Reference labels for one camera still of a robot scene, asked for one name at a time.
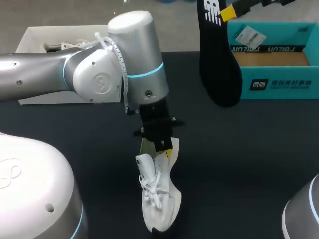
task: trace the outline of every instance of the teal shoe box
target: teal shoe box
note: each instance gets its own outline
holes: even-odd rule
[[[256,49],[238,41],[247,27],[266,36]],[[229,22],[228,38],[243,76],[242,99],[319,99],[319,26]]]

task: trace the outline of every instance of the shoe insole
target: shoe insole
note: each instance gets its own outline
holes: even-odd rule
[[[226,0],[198,0],[197,13],[200,31],[199,72],[211,99],[222,107],[240,101],[242,75],[228,43],[227,22],[220,12]]]

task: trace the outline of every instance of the white sneaker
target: white sneaker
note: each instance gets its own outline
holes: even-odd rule
[[[166,231],[176,219],[181,204],[181,192],[174,186],[170,172],[177,161],[179,139],[172,138],[174,149],[170,159],[166,152],[154,160],[149,154],[136,156],[140,170],[142,212],[149,231]]]

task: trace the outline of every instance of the screw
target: screw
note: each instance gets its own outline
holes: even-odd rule
[[[144,93],[147,97],[150,97],[153,93],[150,90],[145,91]]]

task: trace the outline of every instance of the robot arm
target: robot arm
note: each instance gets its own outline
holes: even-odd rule
[[[108,32],[114,44],[97,41],[85,49],[0,56],[0,101],[74,91],[92,103],[107,102],[121,94],[127,76],[128,103],[143,123],[135,135],[153,142],[156,151],[172,149],[172,127],[178,122],[166,105],[169,89],[152,16],[144,11],[119,15]]]

